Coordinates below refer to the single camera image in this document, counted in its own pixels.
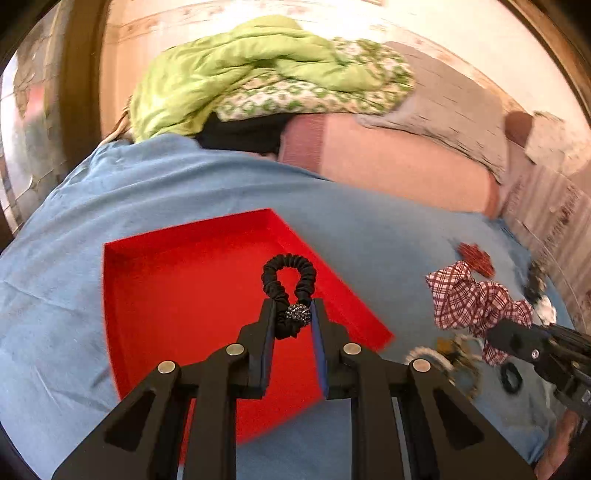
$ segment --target red box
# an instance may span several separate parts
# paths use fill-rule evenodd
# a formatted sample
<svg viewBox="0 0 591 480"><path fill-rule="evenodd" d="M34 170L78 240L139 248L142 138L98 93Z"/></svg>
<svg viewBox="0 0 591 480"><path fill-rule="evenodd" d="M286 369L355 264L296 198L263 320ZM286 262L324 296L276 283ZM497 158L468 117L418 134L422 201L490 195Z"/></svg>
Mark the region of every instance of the red box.
<svg viewBox="0 0 591 480"><path fill-rule="evenodd" d="M127 395L159 362L188 365L236 341L256 322L265 293L263 265L277 254L308 258L317 270L314 297L353 341L381 349L390 331L272 210L257 210L144 233L105 245L103 301L117 391ZM291 293L294 269L279 272ZM275 342L262 400L238 404L238 441L248 440L321 398L311 332Z"/></svg>

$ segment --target metal rivet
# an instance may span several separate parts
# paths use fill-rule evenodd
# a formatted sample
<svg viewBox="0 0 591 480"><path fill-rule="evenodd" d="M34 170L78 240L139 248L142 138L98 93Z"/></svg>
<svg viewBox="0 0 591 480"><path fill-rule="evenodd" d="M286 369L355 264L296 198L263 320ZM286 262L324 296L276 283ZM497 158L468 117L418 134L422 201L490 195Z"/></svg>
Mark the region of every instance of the metal rivet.
<svg viewBox="0 0 591 480"><path fill-rule="evenodd" d="M226 347L226 353L232 356L240 355L244 353L244 347L240 343L233 343Z"/></svg>
<svg viewBox="0 0 591 480"><path fill-rule="evenodd" d="M417 372L425 373L431 370L431 364L424 358L418 358L413 362L413 368Z"/></svg>
<svg viewBox="0 0 591 480"><path fill-rule="evenodd" d="M171 362L170 360L165 360L164 362L161 362L158 366L158 371L161 374L169 374L170 372L172 372L175 368L177 368L177 366L174 364L174 362Z"/></svg>
<svg viewBox="0 0 591 480"><path fill-rule="evenodd" d="M347 343L343 347L343 352L345 352L347 355L357 355L361 353L361 346L357 345L357 343Z"/></svg>

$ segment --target blue bed sheet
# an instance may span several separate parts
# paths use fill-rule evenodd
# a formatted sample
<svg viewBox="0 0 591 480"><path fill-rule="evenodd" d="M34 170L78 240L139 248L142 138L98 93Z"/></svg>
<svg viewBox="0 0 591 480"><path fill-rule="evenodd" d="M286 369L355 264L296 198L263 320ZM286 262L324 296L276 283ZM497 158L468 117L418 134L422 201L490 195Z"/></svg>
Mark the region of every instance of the blue bed sheet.
<svg viewBox="0 0 591 480"><path fill-rule="evenodd" d="M496 279L520 293L528 252L499 222L329 182L241 153L205 151L165 134L98 148L52 192L0 257L0 421L33 470L56 467L114 407L103 330L102 245L229 213L271 207L397 336L403 361L449 335L433 325L426 274L477 242ZM570 319L558 295L559 322ZM507 395L482 366L478 409L528 460L553 428L541 380L516 362L524 388ZM343 479L350 468L347 401L321 402L238 449L240 479Z"/></svg>

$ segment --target green blanket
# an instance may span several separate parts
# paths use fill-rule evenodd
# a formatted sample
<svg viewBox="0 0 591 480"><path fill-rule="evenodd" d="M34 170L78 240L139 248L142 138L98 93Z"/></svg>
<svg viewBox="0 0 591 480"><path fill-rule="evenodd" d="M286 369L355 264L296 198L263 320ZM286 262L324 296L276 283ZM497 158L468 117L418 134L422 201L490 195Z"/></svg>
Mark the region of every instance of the green blanket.
<svg viewBox="0 0 591 480"><path fill-rule="evenodd" d="M160 54L131 99L137 141L194 135L217 110L234 120L283 112L384 113L414 87L403 57L359 40L326 40L270 15Z"/></svg>

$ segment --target black hair tie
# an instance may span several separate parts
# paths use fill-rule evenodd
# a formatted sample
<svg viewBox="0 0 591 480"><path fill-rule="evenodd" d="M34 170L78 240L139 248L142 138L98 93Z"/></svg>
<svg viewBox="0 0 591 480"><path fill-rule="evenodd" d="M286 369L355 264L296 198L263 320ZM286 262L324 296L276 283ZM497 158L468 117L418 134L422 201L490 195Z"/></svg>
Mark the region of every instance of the black hair tie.
<svg viewBox="0 0 591 480"><path fill-rule="evenodd" d="M517 367L511 362L505 362L501 365L501 384L503 385L503 390L510 395L517 394L523 386L523 378L519 374Z"/></svg>
<svg viewBox="0 0 591 480"><path fill-rule="evenodd" d="M295 286L297 303L290 305L289 296L281 282L277 280L277 271L284 267L297 268L300 281ZM295 338L302 327L310 323L310 303L316 283L314 265L301 255L277 255L271 258L262 268L262 288L271 300L277 304L275 318L275 337L278 340Z"/></svg>

